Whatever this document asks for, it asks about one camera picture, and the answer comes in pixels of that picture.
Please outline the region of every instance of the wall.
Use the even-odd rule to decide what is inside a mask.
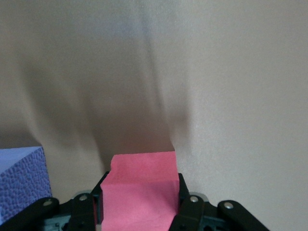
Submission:
[[[1,1],[0,147],[42,144],[53,195],[175,148],[191,191],[307,230],[307,1]]]

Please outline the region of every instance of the purple foam block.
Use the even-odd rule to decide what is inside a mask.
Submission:
[[[42,147],[0,149],[0,224],[51,196]]]

